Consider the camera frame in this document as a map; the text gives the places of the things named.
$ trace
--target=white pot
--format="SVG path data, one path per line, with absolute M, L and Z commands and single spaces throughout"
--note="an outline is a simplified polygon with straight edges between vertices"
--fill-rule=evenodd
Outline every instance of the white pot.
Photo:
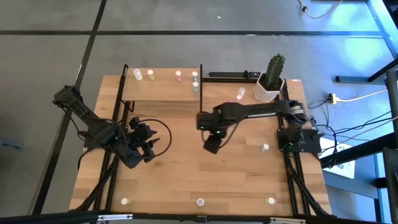
M 280 85 L 280 88 L 278 91 L 267 91 L 259 83 L 260 78 L 263 74 L 266 74 L 266 72 L 261 72 L 259 79 L 257 80 L 257 83 L 254 86 L 254 97 L 259 101 L 263 101 L 263 102 L 267 103 L 267 102 L 270 102 L 271 100 L 273 100 L 280 93 L 283 86 L 285 85 L 285 80 L 282 77 L 279 77 L 281 85 Z

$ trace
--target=wooden table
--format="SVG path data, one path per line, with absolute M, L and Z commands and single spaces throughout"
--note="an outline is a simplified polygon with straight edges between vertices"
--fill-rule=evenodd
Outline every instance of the wooden table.
M 147 69 L 155 71 L 154 81 L 146 76 Z M 183 82 L 188 84 L 176 86 L 176 70 L 183 71 Z M 157 118 L 170 127 L 173 141 L 167 153 L 150 163 L 142 161 L 134 169 L 120 164 L 111 211 L 291 216 L 284 159 L 277 143 L 277 117 L 244 120 L 219 153 L 209 153 L 203 149 L 200 132 L 195 128 L 199 94 L 193 93 L 189 85 L 192 84 L 192 71 L 199 72 L 197 68 L 141 68 L 144 79 L 137 82 L 129 69 L 123 94 L 124 100 L 135 100 L 134 114 L 130 114 L 129 119 L 133 116 Z M 113 75 L 103 77 L 95 108 L 99 117 L 112 117 L 119 79 L 120 76 Z M 244 87 L 246 93 L 238 101 L 236 95 L 240 87 Z M 254 99 L 253 87 L 253 83 L 203 83 L 203 110 L 211 111 L 212 107 L 226 101 L 259 103 Z M 306 105 L 300 80 L 287 80 L 287 87 L 290 99 Z M 159 153 L 169 141 L 168 133 L 157 123 L 147 124 L 157 130 L 156 137 L 161 138 L 154 147 L 155 153 Z M 261 152 L 260 148 L 265 143 L 270 145 L 270 149 Z M 96 185 L 103 155 L 104 150 L 98 149 L 83 158 L 70 208 L 79 206 Z M 301 159 L 308 189 L 323 209 L 331 213 L 318 159 L 304 153 Z M 299 211 L 303 213 L 297 186 L 296 195 Z M 266 203 L 269 197 L 275 198 L 276 203 Z M 101 207 L 104 207 L 105 198 L 106 190 Z M 131 199 L 131 203 L 121 205 L 122 198 Z M 205 200 L 203 207 L 196 205 L 198 198 Z

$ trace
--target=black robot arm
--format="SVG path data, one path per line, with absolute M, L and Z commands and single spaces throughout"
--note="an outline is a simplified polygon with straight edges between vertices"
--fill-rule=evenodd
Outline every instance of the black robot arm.
M 134 168 L 141 160 L 149 162 L 155 157 L 152 147 L 159 139 L 146 141 L 156 131 L 140 122 L 138 117 L 129 122 L 133 131 L 127 133 L 126 127 L 121 127 L 111 119 L 103 119 L 95 115 L 84 104 L 80 93 L 72 86 L 65 86 L 56 93 L 53 103 L 64 111 L 71 110 L 88 126 L 88 131 L 80 131 L 80 134 L 85 137 L 85 145 L 89 143 L 94 147 L 102 147 L 108 153 L 115 152 L 128 168 Z M 138 147 L 142 148 L 143 154 L 138 151 Z
M 288 140 L 292 144 L 303 142 L 301 126 L 306 122 L 303 104 L 298 101 L 276 101 L 255 105 L 240 103 L 223 103 L 213 108 L 212 113 L 197 114 L 197 129 L 209 131 L 210 135 L 203 146 L 207 151 L 216 154 L 221 140 L 226 137 L 228 127 L 248 118 L 263 118 L 282 115 L 289 124 Z

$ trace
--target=concrete floor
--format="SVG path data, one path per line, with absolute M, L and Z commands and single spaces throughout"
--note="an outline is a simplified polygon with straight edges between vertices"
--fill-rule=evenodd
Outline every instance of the concrete floor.
M 334 3 L 305 2 L 312 14 Z M 99 5 L 100 0 L 0 0 L 0 30 L 91 30 Z M 118 0 L 108 1 L 99 29 L 377 31 L 377 25 L 362 2 L 344 2 L 333 14 L 312 20 L 301 15 L 295 0 Z M 74 82 L 87 41 L 87 36 L 0 35 L 0 136 L 26 145 L 22 151 L 4 148 L 0 152 L 1 217 L 29 213 L 62 117 L 51 103 L 53 94 Z M 333 78 L 369 76 L 393 60 L 384 40 L 378 38 L 97 36 L 81 92 L 85 103 L 94 108 L 102 76 L 120 75 L 125 63 L 130 67 L 197 67 L 202 63 L 203 73 L 261 71 L 277 53 L 286 57 L 283 77 L 302 79 L 309 103 L 328 93 L 353 98 L 383 89 L 381 85 L 337 84 Z M 329 109 L 330 126 L 335 129 L 362 124 L 390 110 L 387 93 Z M 318 123 L 325 123 L 322 108 L 310 112 Z M 361 138 L 374 139 L 391 131 L 389 124 Z M 82 145 L 70 125 L 45 213 L 68 210 Z M 375 220 L 373 200 L 331 187 L 328 193 L 335 215 Z

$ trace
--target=cactus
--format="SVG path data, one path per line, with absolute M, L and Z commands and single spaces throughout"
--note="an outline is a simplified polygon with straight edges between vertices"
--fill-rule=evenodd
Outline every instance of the cactus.
M 275 55 L 269 61 L 267 73 L 263 74 L 259 83 L 262 87 L 269 91 L 276 91 L 280 88 L 279 76 L 285 65 L 285 57 L 281 54 Z

